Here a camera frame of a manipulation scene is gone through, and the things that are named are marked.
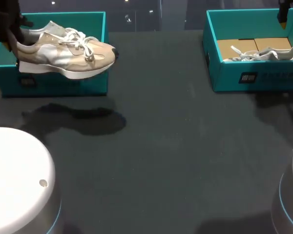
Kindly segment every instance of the teal shoe box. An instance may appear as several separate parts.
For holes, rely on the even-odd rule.
[[[214,91],[293,91],[293,60],[223,62],[217,43],[226,39],[288,38],[293,46],[293,9],[289,10],[285,30],[277,20],[278,11],[207,11],[203,48]]]
[[[34,23],[32,29],[50,20],[64,28],[74,28],[108,43],[105,12],[65,12],[23,14]],[[70,80],[59,73],[20,73],[16,58],[0,43],[0,90],[2,97],[100,96],[107,94],[108,71],[92,78]]]

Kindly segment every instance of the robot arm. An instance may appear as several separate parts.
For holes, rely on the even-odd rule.
[[[0,0],[0,41],[9,51],[17,53],[16,42],[23,42],[20,26],[32,26],[21,15],[18,0]]]
[[[278,13],[278,21],[283,29],[287,26],[288,12],[291,8],[291,3],[293,3],[293,0],[279,0],[280,8]]]

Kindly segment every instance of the shoe toe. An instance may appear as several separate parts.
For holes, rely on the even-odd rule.
[[[112,52],[114,53],[115,60],[117,60],[118,59],[118,56],[119,56],[119,53],[118,53],[117,49],[116,48],[112,48]]]

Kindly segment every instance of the dark gray table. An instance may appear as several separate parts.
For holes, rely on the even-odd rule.
[[[0,97],[0,126],[54,158],[67,234],[273,233],[293,95],[214,93],[201,40],[111,33],[120,58],[107,97]],[[114,112],[92,115],[99,107]]]

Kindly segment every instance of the shoe heel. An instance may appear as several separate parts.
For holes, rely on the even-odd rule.
[[[19,71],[22,73],[47,73],[50,72],[44,64],[34,64],[29,62],[20,61]]]

